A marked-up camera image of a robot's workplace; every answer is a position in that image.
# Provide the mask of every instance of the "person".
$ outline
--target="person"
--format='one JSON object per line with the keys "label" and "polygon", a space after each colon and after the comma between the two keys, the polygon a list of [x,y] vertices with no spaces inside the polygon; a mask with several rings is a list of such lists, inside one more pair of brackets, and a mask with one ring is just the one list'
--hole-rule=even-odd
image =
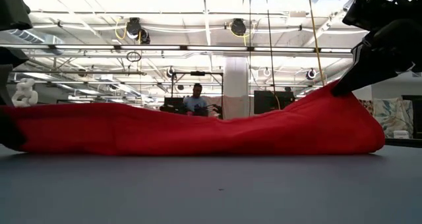
{"label": "person", "polygon": [[199,83],[196,83],[193,86],[192,96],[185,97],[185,99],[183,99],[183,103],[185,104],[186,108],[189,111],[195,112],[195,110],[198,111],[207,106],[205,99],[200,96],[201,92],[202,92],[202,85]]}

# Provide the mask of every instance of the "white sculpture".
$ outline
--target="white sculpture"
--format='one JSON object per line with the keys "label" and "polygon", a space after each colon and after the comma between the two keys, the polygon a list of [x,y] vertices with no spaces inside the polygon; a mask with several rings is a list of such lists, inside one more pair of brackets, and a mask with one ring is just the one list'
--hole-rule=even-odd
{"label": "white sculpture", "polygon": [[32,90],[35,80],[31,78],[23,78],[16,85],[16,93],[12,97],[15,107],[29,107],[36,105],[38,102],[38,93]]}

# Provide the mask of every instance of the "gray table surface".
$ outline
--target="gray table surface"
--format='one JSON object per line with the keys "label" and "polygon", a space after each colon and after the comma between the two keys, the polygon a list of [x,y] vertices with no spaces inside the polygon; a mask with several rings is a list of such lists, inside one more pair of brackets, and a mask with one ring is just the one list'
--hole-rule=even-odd
{"label": "gray table surface", "polygon": [[1,224],[422,223],[422,149],[319,157],[12,155]]}

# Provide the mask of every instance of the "desk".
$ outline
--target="desk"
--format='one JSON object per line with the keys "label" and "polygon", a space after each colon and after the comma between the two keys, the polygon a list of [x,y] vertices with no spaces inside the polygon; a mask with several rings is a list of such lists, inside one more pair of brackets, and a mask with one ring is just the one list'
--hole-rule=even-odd
{"label": "desk", "polygon": [[418,148],[318,157],[0,154],[2,224],[422,223]]}

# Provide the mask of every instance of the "red fabric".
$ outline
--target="red fabric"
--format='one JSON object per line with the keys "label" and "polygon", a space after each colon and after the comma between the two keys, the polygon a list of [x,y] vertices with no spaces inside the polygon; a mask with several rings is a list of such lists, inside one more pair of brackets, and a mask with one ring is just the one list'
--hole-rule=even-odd
{"label": "red fabric", "polygon": [[116,103],[6,108],[27,137],[22,150],[103,155],[365,154],[384,145],[381,126],[331,85],[283,111],[221,121]]}

